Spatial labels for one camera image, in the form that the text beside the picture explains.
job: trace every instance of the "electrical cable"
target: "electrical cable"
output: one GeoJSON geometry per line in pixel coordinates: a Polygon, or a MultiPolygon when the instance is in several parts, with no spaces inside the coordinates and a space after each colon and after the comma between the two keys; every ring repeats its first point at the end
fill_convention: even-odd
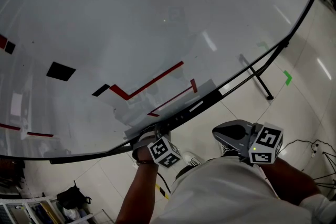
{"type": "Polygon", "coordinates": [[[300,139],[296,139],[296,140],[294,140],[294,141],[288,143],[282,150],[280,150],[279,154],[280,154],[281,151],[283,151],[287,146],[289,146],[290,144],[293,144],[293,143],[296,142],[296,141],[300,141],[300,142],[308,142],[308,143],[310,143],[310,144],[311,144],[311,149],[312,149],[312,146],[313,146],[313,145],[316,145],[315,143],[313,143],[313,142],[311,142],[311,141],[308,141],[308,140],[300,140],[300,139]]]}
{"type": "Polygon", "coordinates": [[[315,182],[316,184],[322,184],[322,185],[336,185],[336,183],[323,183],[323,182],[315,182]]]}
{"type": "Polygon", "coordinates": [[[336,189],[334,187],[327,187],[327,186],[322,186],[322,185],[319,185],[319,184],[316,184],[316,186],[319,186],[319,187],[324,187],[324,188],[331,188],[331,189],[336,189]]]}
{"type": "Polygon", "coordinates": [[[328,146],[330,146],[331,147],[331,149],[336,153],[336,151],[334,150],[334,148],[329,144],[329,143],[326,143],[326,142],[324,142],[324,141],[321,141],[321,140],[319,140],[319,139],[316,139],[314,142],[313,142],[313,144],[315,144],[316,145],[316,142],[317,141],[319,141],[319,142],[321,142],[321,143],[323,143],[323,144],[325,144],[325,145],[328,145],[328,146]]]}
{"type": "Polygon", "coordinates": [[[326,176],[321,176],[321,177],[318,177],[318,178],[314,178],[313,180],[317,180],[317,179],[321,179],[321,178],[325,178],[325,177],[327,177],[327,176],[332,176],[332,175],[334,175],[335,173],[332,173],[332,174],[329,174],[329,175],[326,175],[326,176]]]}
{"type": "Polygon", "coordinates": [[[315,184],[321,187],[334,187],[335,186],[335,184],[328,184],[328,183],[315,183],[315,184]]]}
{"type": "Polygon", "coordinates": [[[168,184],[166,182],[166,180],[164,180],[163,176],[158,172],[158,175],[161,177],[161,179],[163,180],[164,184],[166,185],[166,188],[168,190],[168,192],[170,193],[170,189],[168,188],[168,184]]]}

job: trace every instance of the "black wire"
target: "black wire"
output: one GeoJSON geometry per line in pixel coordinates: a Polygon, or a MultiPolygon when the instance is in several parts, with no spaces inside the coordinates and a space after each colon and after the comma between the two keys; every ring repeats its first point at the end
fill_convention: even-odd
{"type": "Polygon", "coordinates": [[[311,144],[311,147],[315,144],[315,143],[310,142],[310,141],[308,141],[308,140],[300,140],[300,139],[296,139],[296,140],[294,140],[293,142],[288,143],[282,150],[280,150],[280,152],[283,151],[287,146],[289,146],[290,144],[293,144],[293,143],[296,142],[296,141],[300,141],[300,142],[308,142],[308,143],[311,144]]]}
{"type": "Polygon", "coordinates": [[[322,183],[322,182],[315,182],[315,184],[320,184],[320,185],[333,185],[333,186],[335,186],[335,183],[322,183]]]}
{"type": "Polygon", "coordinates": [[[317,186],[319,187],[323,187],[323,188],[331,188],[331,189],[336,189],[336,188],[333,188],[333,187],[327,187],[327,186],[322,186],[322,185],[319,185],[319,184],[316,184],[317,186]]]}
{"type": "Polygon", "coordinates": [[[335,169],[335,168],[333,167],[333,165],[332,165],[332,164],[334,164],[334,165],[336,165],[336,164],[332,161],[332,159],[331,159],[327,154],[325,154],[325,156],[327,157],[327,159],[328,159],[328,161],[329,161],[329,163],[330,163],[332,169],[334,170],[334,172],[335,172],[335,174],[336,174],[336,169],[335,169]]]}
{"type": "Polygon", "coordinates": [[[321,177],[318,177],[318,178],[314,178],[313,180],[317,180],[317,179],[321,179],[321,178],[325,178],[325,177],[327,177],[327,176],[332,176],[332,175],[334,175],[335,173],[332,173],[332,174],[330,174],[330,175],[326,175],[326,176],[321,176],[321,177]]]}
{"type": "Polygon", "coordinates": [[[328,153],[328,152],[324,152],[324,153],[330,155],[331,157],[335,157],[335,158],[336,158],[335,155],[332,155],[332,154],[330,154],[330,153],[328,153]]]}
{"type": "Polygon", "coordinates": [[[323,143],[323,144],[325,144],[325,145],[330,146],[331,149],[336,153],[336,151],[334,150],[334,148],[333,148],[329,143],[323,142],[323,141],[321,141],[321,140],[319,140],[319,139],[316,139],[316,140],[313,142],[313,144],[316,144],[317,141],[319,141],[319,142],[321,142],[321,143],[323,143]]]}
{"type": "Polygon", "coordinates": [[[164,180],[164,178],[162,177],[162,175],[160,175],[160,173],[158,172],[158,175],[162,178],[162,180],[163,180],[163,182],[164,182],[164,184],[166,185],[166,188],[167,188],[167,190],[168,190],[168,192],[170,193],[170,189],[168,188],[168,185],[167,185],[167,182],[166,182],[166,180],[164,180]]]}

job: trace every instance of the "black metal frame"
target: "black metal frame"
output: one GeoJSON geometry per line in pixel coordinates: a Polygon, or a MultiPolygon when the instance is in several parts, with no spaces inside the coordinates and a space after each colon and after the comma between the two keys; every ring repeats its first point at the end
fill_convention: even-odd
{"type": "MultiPolygon", "coordinates": [[[[277,43],[276,45],[274,45],[271,49],[269,49],[267,52],[265,52],[263,55],[261,55],[258,59],[256,59],[255,61],[251,62],[248,66],[246,66],[245,68],[243,68],[240,72],[238,72],[237,74],[235,74],[233,77],[231,77],[230,79],[228,79],[227,81],[225,81],[224,83],[222,83],[220,86],[218,86],[212,92],[210,92],[206,96],[202,97],[201,99],[197,100],[195,103],[193,103],[192,105],[190,105],[187,108],[183,109],[182,111],[178,112],[177,114],[173,115],[172,117],[168,118],[167,120],[164,120],[163,122],[160,122],[160,126],[161,126],[162,130],[165,131],[165,132],[168,132],[168,131],[172,131],[175,128],[181,126],[185,122],[191,120],[192,118],[196,117],[197,115],[199,115],[203,111],[205,111],[208,108],[210,108],[215,103],[217,103],[220,100],[222,100],[223,98],[227,97],[229,94],[231,94],[233,91],[235,91],[240,86],[242,86],[243,84],[245,84],[247,81],[249,81],[250,79],[252,79],[254,76],[258,79],[258,81],[260,82],[260,84],[266,90],[266,92],[268,94],[267,99],[268,100],[272,100],[273,96],[270,93],[270,91],[267,89],[267,87],[264,84],[264,82],[261,80],[260,76],[270,66],[270,64],[275,60],[275,58],[281,53],[281,51],[288,46],[289,40],[293,37],[293,35],[295,34],[295,32],[297,31],[297,29],[301,25],[302,21],[304,20],[304,18],[307,15],[309,9],[311,8],[313,2],[314,2],[314,0],[309,0],[308,1],[306,8],[304,9],[301,17],[298,19],[298,21],[295,24],[294,28],[292,29],[292,31],[283,40],[281,40],[279,43],[277,43]],[[253,68],[253,65],[255,65],[257,62],[259,62],[260,60],[262,60],[267,55],[269,55],[271,52],[273,52],[273,53],[269,57],[269,59],[266,61],[266,63],[262,67],[260,67],[258,70],[255,70],[253,68]],[[220,93],[219,90],[223,86],[229,84],[231,81],[233,81],[235,78],[237,78],[238,76],[240,76],[242,73],[244,73],[248,69],[250,69],[253,72],[248,78],[246,78],[245,80],[243,80],[241,83],[239,83],[237,86],[233,87],[231,90],[229,90],[225,94],[221,94],[220,93]]],[[[115,148],[113,148],[113,149],[111,149],[111,150],[109,150],[107,152],[94,153],[94,154],[90,154],[90,155],[76,155],[76,156],[71,155],[71,156],[68,156],[68,157],[57,157],[57,158],[22,158],[22,157],[12,157],[12,156],[3,156],[3,155],[0,155],[0,157],[1,158],[10,158],[10,159],[37,160],[37,161],[47,160],[47,161],[50,161],[51,164],[81,162],[81,161],[87,161],[89,159],[103,158],[103,157],[112,156],[112,155],[116,155],[116,154],[120,154],[120,153],[125,153],[125,152],[128,152],[128,151],[131,151],[132,147],[130,145],[127,145],[127,144],[129,144],[129,143],[132,144],[137,138],[138,137],[132,138],[132,139],[130,139],[130,140],[128,140],[128,141],[126,141],[126,142],[118,145],[117,147],[115,147],[115,148]]]]}

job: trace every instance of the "white tile floor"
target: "white tile floor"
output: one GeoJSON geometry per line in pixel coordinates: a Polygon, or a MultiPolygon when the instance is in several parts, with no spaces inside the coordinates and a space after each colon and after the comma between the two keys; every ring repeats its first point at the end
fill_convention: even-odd
{"type": "MultiPolygon", "coordinates": [[[[241,88],[212,106],[201,115],[172,132],[172,142],[181,151],[191,151],[201,160],[220,156],[220,149],[212,137],[212,128],[226,121],[243,119],[250,122],[265,121],[285,129],[284,145],[295,139],[314,141],[320,139],[336,148],[336,13],[324,3],[315,0],[312,9],[297,33],[276,61],[262,75],[275,99],[267,101],[259,84],[250,80],[241,88]],[[328,77],[320,63],[330,73],[328,77]],[[287,86],[287,70],[293,77],[287,86]]],[[[233,87],[248,76],[246,72],[232,83],[233,87]]],[[[320,143],[318,152],[311,158],[308,143],[296,142],[281,152],[281,157],[312,177],[333,172],[322,155],[332,149],[320,143]]],[[[81,163],[50,165],[47,161],[26,162],[26,196],[55,195],[73,184],[92,198],[92,212],[103,208],[112,219],[120,210],[123,199],[135,175],[130,154],[120,154],[81,163]]],[[[169,185],[185,165],[160,172],[169,185]]],[[[164,187],[158,178],[158,184],[164,187]]],[[[332,178],[320,182],[332,182],[332,178]]],[[[153,217],[162,212],[167,200],[157,191],[153,217]]],[[[107,222],[98,216],[98,223],[107,222]]]]}

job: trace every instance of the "floor tile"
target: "floor tile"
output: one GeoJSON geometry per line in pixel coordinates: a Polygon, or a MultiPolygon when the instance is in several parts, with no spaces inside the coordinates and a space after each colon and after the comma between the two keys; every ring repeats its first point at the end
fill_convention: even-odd
{"type": "Polygon", "coordinates": [[[44,192],[46,195],[56,195],[65,190],[73,181],[85,173],[99,159],[93,159],[84,162],[56,164],[52,165],[49,161],[36,161],[33,172],[25,169],[29,188],[32,195],[41,196],[44,192]]]}
{"type": "MultiPolygon", "coordinates": [[[[219,157],[221,149],[212,135],[212,129],[224,122],[233,121],[236,117],[221,103],[186,122],[171,132],[171,141],[181,152],[192,152],[201,162],[219,157]]],[[[186,164],[183,160],[174,165],[179,172],[186,164]]]]}
{"type": "MultiPolygon", "coordinates": [[[[284,86],[273,103],[258,121],[261,124],[269,122],[284,129],[283,145],[287,145],[296,139],[311,140],[320,124],[311,106],[291,83],[284,86]]],[[[293,145],[280,153],[280,157],[294,165],[307,146],[293,145]]]]}
{"type": "Polygon", "coordinates": [[[122,198],[125,198],[137,171],[133,163],[127,153],[105,157],[99,161],[100,167],[122,198]]]}
{"type": "Polygon", "coordinates": [[[307,43],[291,75],[292,82],[307,99],[319,120],[322,120],[333,81],[327,76],[319,63],[321,63],[319,55],[307,43]]]}
{"type": "MultiPolygon", "coordinates": [[[[111,219],[117,218],[123,199],[98,163],[80,176],[76,184],[84,196],[92,199],[88,205],[90,212],[104,209],[111,219]]],[[[97,224],[109,221],[103,214],[97,215],[95,219],[97,224]]]]}
{"type": "Polygon", "coordinates": [[[112,221],[109,220],[109,221],[103,222],[103,223],[101,223],[101,224],[114,224],[114,223],[116,222],[116,220],[117,220],[117,219],[112,219],[112,221]]]}
{"type": "Polygon", "coordinates": [[[26,188],[23,197],[34,198],[41,197],[45,187],[41,178],[37,174],[38,167],[36,165],[29,165],[29,161],[25,161],[28,165],[24,169],[26,188]]]}
{"type": "Polygon", "coordinates": [[[36,173],[37,169],[38,169],[38,163],[37,161],[25,161],[25,171],[29,172],[29,173],[36,173]]]}

